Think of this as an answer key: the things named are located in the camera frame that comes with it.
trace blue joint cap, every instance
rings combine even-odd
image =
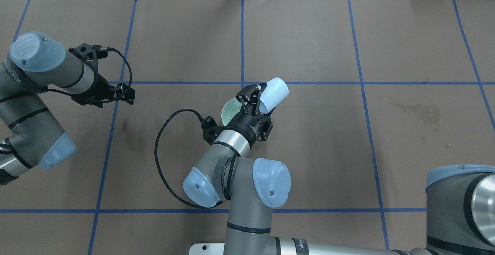
[[[220,201],[212,183],[196,167],[189,172],[182,187],[187,196],[200,206],[214,207]]]
[[[253,165],[253,181],[259,198],[266,206],[283,206],[287,201],[290,172],[282,162],[258,158]]]
[[[25,33],[12,42],[9,56],[23,70],[46,72],[58,67],[67,52],[65,48],[43,33]]]
[[[73,155],[76,149],[76,144],[66,132],[51,146],[38,165],[44,170],[49,170]]]
[[[428,173],[426,178],[426,189],[437,181],[447,179],[453,176],[472,173],[495,173],[495,167],[486,165],[449,165],[435,168]]]

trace light blue cap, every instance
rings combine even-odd
[[[32,31],[12,42],[9,56],[14,63],[30,72],[46,72],[65,60],[65,48],[48,36]]]
[[[66,132],[62,134],[48,152],[44,154],[38,165],[44,170],[49,170],[73,155],[76,152],[76,149],[76,144],[74,144],[69,134]]]
[[[428,187],[436,183],[437,181],[461,174],[470,174],[470,173],[495,173],[495,167],[486,166],[486,165],[475,165],[475,164],[449,165],[449,166],[439,167],[431,170],[428,173],[425,190],[428,190]]]
[[[253,181],[261,201],[269,207],[282,206],[290,192],[290,172],[280,161],[258,158],[253,165]]]
[[[182,187],[187,196],[200,206],[213,207],[220,200],[212,183],[196,167],[189,172]]]

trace blue grid line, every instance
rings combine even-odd
[[[122,81],[109,81],[109,84],[118,84]],[[260,84],[265,81],[133,81],[132,84],[148,85],[148,84],[178,84],[178,85],[238,85],[238,84]],[[427,86],[478,86],[479,82],[396,82],[396,81],[287,81],[288,85],[395,85],[395,86],[411,86],[411,85],[427,85]],[[495,82],[481,82],[484,85],[495,85]]]
[[[390,209],[274,209],[274,213],[368,213],[368,212],[426,212],[426,207]],[[0,209],[0,213],[96,213],[96,209]],[[99,214],[196,214],[228,213],[228,209],[99,209]]]
[[[133,8],[132,8],[132,14],[131,14],[131,22],[129,23],[129,31],[127,33],[127,42],[125,46],[125,52],[124,52],[124,57],[127,58],[127,52],[129,51],[129,43],[131,41],[131,31],[132,31],[132,25],[134,23],[134,14],[136,13],[136,4],[138,0],[134,0]],[[120,72],[120,81],[122,82],[122,79],[124,78],[124,69],[125,69],[125,62],[122,62],[122,70]],[[112,116],[112,123],[110,126],[110,133],[108,135],[108,144],[106,146],[106,154],[105,154],[105,161],[103,165],[103,171],[101,172],[101,181],[99,185],[99,191],[98,191],[98,199],[97,199],[97,204],[96,204],[96,211],[94,213],[94,220],[93,220],[93,226],[91,230],[91,237],[90,237],[90,244],[88,248],[88,255],[92,254],[92,248],[94,244],[94,236],[96,234],[96,228],[98,224],[98,218],[99,218],[99,208],[101,206],[101,196],[103,195],[103,188],[105,184],[105,177],[106,177],[106,169],[108,166],[108,158],[110,156],[110,147],[112,146],[112,140],[113,140],[113,130],[115,128],[115,119],[117,117],[117,110],[119,107],[118,101],[115,102],[115,106],[113,109],[113,116]]]
[[[495,121],[493,120],[492,110],[490,109],[490,105],[488,104],[488,99],[486,98],[485,90],[483,89],[483,84],[481,83],[481,78],[480,78],[480,75],[478,73],[478,69],[476,68],[476,64],[474,62],[471,48],[469,47],[469,43],[467,42],[466,34],[464,33],[463,23],[461,22],[459,10],[457,9],[456,0],[452,0],[452,3],[454,5],[454,10],[456,10],[457,22],[459,23],[459,28],[461,30],[461,34],[463,35],[464,43],[466,45],[467,53],[469,54],[469,59],[471,60],[471,65],[473,66],[474,74],[476,75],[476,79],[478,80],[478,85],[480,86],[481,96],[483,96],[483,101],[485,102],[486,110],[488,111],[488,116],[490,116],[490,121],[492,122],[493,130],[495,130]]]
[[[17,36],[19,35],[19,31],[21,31],[22,22],[24,21],[24,17],[26,17],[26,13],[28,12],[28,7],[30,2],[31,0],[28,0],[26,2],[26,6],[24,7],[24,11],[22,12],[22,16],[19,21],[19,24],[17,25],[17,29],[15,30],[14,39],[12,40],[12,42],[14,42],[17,39]]]
[[[241,0],[241,89],[244,88],[244,0]]]
[[[366,92],[364,91],[364,80],[363,80],[363,73],[361,70],[361,60],[359,59],[359,50],[357,48],[357,38],[356,38],[356,30],[354,27],[354,17],[352,16],[352,5],[351,1],[348,1],[349,5],[349,16],[350,16],[350,25],[352,29],[352,38],[354,40],[354,51],[356,52],[356,61],[357,61],[357,70],[359,72],[359,81],[361,82],[361,94],[363,97],[363,104],[364,104],[364,115],[366,117],[366,126],[368,128],[368,138],[370,141],[370,146],[371,146],[371,153],[373,155],[373,167],[375,170],[375,183],[376,183],[376,190],[377,190],[377,195],[378,195],[378,205],[380,206],[380,216],[382,218],[382,230],[383,230],[383,238],[385,241],[385,249],[389,250],[389,237],[387,233],[387,223],[385,221],[385,213],[383,210],[383,200],[382,200],[382,190],[380,187],[380,177],[378,175],[378,166],[376,163],[376,153],[375,153],[375,145],[373,144],[373,134],[371,133],[371,124],[370,124],[370,118],[369,118],[369,113],[368,113],[368,103],[366,102]]]

